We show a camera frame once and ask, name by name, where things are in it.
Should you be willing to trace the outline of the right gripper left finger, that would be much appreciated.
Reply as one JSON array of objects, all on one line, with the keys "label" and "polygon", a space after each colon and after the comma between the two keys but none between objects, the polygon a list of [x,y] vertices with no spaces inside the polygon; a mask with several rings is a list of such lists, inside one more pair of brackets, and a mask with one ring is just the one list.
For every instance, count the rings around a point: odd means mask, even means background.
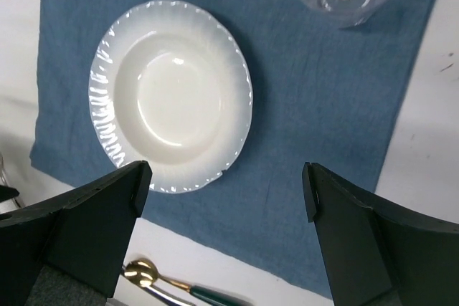
[{"label": "right gripper left finger", "polygon": [[135,161],[1,215],[2,305],[105,305],[113,297],[151,169]]}]

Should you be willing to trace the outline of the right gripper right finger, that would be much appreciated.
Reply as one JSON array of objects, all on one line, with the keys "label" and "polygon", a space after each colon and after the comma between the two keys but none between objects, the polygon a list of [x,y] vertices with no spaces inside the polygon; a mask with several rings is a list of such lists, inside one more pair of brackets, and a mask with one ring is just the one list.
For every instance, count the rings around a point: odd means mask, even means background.
[{"label": "right gripper right finger", "polygon": [[370,193],[318,163],[302,172],[335,305],[457,305],[458,225]]}]

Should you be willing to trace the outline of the blue cloth napkin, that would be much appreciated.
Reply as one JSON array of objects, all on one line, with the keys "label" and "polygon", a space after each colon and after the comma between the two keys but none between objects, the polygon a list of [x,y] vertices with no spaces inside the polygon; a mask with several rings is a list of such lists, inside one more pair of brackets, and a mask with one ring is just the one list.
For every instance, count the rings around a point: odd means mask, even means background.
[{"label": "blue cloth napkin", "polygon": [[[149,0],[41,0],[37,170],[78,187],[113,170],[90,121],[90,65],[108,27]],[[234,35],[255,93],[245,147],[199,191],[149,195],[144,217],[330,297],[301,171],[317,162],[373,191],[435,0],[389,0],[340,30],[299,0],[185,0]]]}]

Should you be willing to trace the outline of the white bowl plate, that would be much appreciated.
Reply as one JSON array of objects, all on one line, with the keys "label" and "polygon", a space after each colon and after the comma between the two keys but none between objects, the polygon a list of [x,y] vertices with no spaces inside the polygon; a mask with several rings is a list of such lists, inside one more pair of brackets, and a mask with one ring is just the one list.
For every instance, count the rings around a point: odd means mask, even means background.
[{"label": "white bowl plate", "polygon": [[236,161],[252,123],[245,57],[208,11],[152,0],[116,19],[90,67],[91,123],[110,162],[146,161],[150,188],[189,193]]}]

